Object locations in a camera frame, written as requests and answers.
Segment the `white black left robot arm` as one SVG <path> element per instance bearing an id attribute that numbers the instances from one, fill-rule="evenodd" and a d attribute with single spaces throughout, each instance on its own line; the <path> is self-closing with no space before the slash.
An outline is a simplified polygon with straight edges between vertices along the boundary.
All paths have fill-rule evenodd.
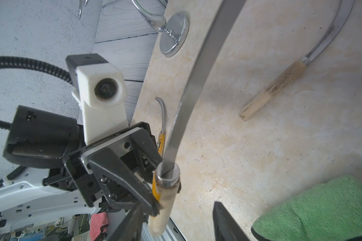
<path id="1" fill-rule="evenodd" d="M 0 180 L 0 235 L 77 214 L 133 210 L 158 215 L 144 185 L 162 158 L 148 123 L 87 145 L 74 118 L 18 106 L 3 156 L 17 168 Z"/>

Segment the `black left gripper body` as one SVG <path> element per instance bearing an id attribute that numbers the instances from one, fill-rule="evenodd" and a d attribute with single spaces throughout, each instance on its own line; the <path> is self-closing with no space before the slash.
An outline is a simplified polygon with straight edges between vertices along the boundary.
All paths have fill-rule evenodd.
<path id="1" fill-rule="evenodd" d="M 130 135 L 135 128 L 147 130 L 152 138 L 149 124 L 139 122 L 86 145 L 83 126 L 74 118 L 18 106 L 4 157 L 20 166 L 48 169 L 50 174 L 42 179 L 43 185 L 78 191 L 86 205 L 94 207 L 99 199 L 107 202 L 88 163 L 90 154 L 96 151 L 110 148 L 143 184 L 152 179 L 152 169 L 140 167 L 134 153 Z M 119 195 L 119 202 L 135 200 L 129 193 L 120 191 Z"/>

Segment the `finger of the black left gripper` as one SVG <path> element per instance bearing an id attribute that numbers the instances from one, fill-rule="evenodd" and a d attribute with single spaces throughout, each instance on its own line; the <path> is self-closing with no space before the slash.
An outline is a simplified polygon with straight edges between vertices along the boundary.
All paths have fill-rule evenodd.
<path id="1" fill-rule="evenodd" d="M 104 148 L 90 154 L 88 163 L 112 208 L 131 209 L 138 203 L 144 213 L 151 216 L 159 214 L 154 196 L 113 150 Z M 119 202 L 120 191 L 131 194 L 135 200 Z"/>
<path id="2" fill-rule="evenodd" d="M 145 169 L 156 169 L 162 162 L 162 157 L 151 135 L 143 128 L 134 130 L 135 132 L 130 135 L 130 138 L 139 166 Z"/>

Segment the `green fluffy rag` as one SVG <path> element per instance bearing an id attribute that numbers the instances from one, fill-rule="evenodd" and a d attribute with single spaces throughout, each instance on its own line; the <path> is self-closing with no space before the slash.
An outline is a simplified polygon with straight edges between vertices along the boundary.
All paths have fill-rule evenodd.
<path id="1" fill-rule="evenodd" d="M 362 183 L 344 176 L 294 196 L 259 217 L 259 241 L 362 241 Z"/>

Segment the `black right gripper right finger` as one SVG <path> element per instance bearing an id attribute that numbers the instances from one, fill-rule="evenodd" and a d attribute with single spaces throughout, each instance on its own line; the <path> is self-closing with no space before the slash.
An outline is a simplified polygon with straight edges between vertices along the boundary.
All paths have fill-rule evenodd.
<path id="1" fill-rule="evenodd" d="M 249 241 L 249 238 L 221 202 L 214 202 L 213 223 L 216 241 Z"/>

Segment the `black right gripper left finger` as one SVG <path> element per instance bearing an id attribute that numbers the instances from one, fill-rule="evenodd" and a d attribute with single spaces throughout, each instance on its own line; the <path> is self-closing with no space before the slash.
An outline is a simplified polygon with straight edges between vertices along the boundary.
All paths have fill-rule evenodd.
<path id="1" fill-rule="evenodd" d="M 108 241 L 139 241 L 143 226 L 142 205 L 137 203 L 131 210 L 121 210 L 108 213 L 109 226 L 107 228 Z"/>

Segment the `sickle with wooden handle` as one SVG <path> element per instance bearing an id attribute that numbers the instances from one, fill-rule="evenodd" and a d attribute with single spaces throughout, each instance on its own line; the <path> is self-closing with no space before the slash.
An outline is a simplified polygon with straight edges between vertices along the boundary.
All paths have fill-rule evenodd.
<path id="1" fill-rule="evenodd" d="M 247 121 L 251 119 L 262 107 L 268 104 L 277 94 L 282 92 L 289 84 L 304 73 L 307 66 L 322 53 L 340 32 L 350 15 L 354 3 L 354 0 L 340 1 L 333 21 L 315 47 L 306 56 L 292 63 L 270 85 L 246 104 L 239 112 L 242 120 Z"/>

